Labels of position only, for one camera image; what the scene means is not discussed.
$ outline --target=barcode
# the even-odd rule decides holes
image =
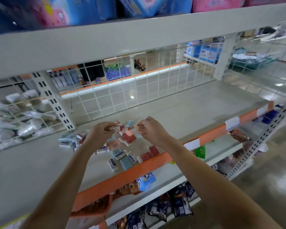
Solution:
[[[185,213],[186,213],[186,214],[191,213],[191,212],[190,212],[190,209],[189,209],[189,207],[188,207],[187,205],[184,206],[184,210],[185,210]]]
[[[183,207],[179,207],[180,214],[184,214]]]

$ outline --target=blank price label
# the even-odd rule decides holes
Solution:
[[[199,138],[190,142],[187,142],[184,144],[184,147],[186,147],[188,150],[194,150],[200,147],[200,141]]]
[[[227,129],[227,131],[230,131],[233,128],[239,126],[239,125],[240,125],[239,117],[237,117],[237,116],[226,121],[226,129]]]
[[[268,104],[266,104],[264,107],[261,107],[257,110],[257,116],[261,116],[265,114],[268,111]]]

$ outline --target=floor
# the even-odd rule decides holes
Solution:
[[[233,183],[259,204],[283,229],[286,229],[286,126],[267,142],[268,151],[259,153],[252,167],[233,179]],[[161,229],[219,229],[206,205],[192,208],[194,216],[177,218]]]

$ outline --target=pink package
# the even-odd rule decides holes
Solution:
[[[268,5],[284,3],[286,0],[246,0],[244,6]]]
[[[242,7],[245,0],[193,0],[192,12],[200,13]]]

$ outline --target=white wire grid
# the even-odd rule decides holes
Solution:
[[[255,58],[252,53],[246,62],[237,62],[241,55],[234,54],[229,70],[224,77],[226,82],[243,90],[273,100],[275,104],[286,101],[286,38],[262,42],[260,38],[243,38],[236,49],[245,48],[258,52],[262,57],[272,57],[275,61],[259,63],[256,67],[248,62]]]
[[[84,66],[76,69],[78,74],[91,73],[92,67],[105,67],[112,64],[119,69],[118,77],[109,78],[102,83],[95,83],[88,76],[85,85],[72,86],[69,93],[62,93],[65,104],[70,109],[76,125],[103,118],[149,101],[186,90],[214,80],[214,69],[200,59],[192,60],[184,57],[181,63],[176,62],[177,45],[149,51],[134,57],[145,64],[145,71],[135,70],[135,74],[123,77],[122,69],[129,68],[129,57],[105,60],[102,64]]]
[[[34,90],[37,95],[28,98],[25,92],[29,90]],[[14,93],[19,94],[19,98],[15,102],[8,101],[5,98]],[[38,129],[32,128],[21,135],[19,135],[18,129],[10,129],[9,136],[2,136],[2,133],[0,133],[2,136],[0,136],[0,150],[65,129],[58,118],[54,119],[56,117],[55,111],[39,95],[40,93],[30,75],[0,80],[0,117],[4,118],[3,121],[11,121],[12,125],[25,125],[32,119],[27,113],[33,112],[41,115],[38,118],[40,126],[35,127]],[[8,127],[0,125],[0,128],[7,129]]]

